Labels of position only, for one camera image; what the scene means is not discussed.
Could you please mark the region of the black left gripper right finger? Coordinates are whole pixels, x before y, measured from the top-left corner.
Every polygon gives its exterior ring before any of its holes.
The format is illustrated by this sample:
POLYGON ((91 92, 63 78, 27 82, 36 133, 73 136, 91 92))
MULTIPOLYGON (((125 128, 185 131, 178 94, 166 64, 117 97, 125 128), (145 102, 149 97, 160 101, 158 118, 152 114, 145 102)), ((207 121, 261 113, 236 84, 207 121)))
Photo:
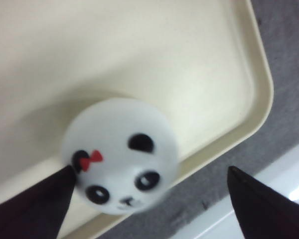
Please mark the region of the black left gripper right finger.
POLYGON ((238 167, 227 171, 227 186, 246 239, 299 239, 299 204, 238 167))

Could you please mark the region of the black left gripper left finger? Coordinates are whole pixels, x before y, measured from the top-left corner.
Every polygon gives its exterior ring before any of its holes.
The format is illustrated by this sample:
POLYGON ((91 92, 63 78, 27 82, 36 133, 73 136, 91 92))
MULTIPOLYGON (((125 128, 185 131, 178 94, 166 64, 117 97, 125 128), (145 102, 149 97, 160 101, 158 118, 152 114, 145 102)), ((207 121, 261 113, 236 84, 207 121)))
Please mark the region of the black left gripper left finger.
POLYGON ((0 239, 55 239, 69 209, 76 175, 66 166, 0 204, 0 239))

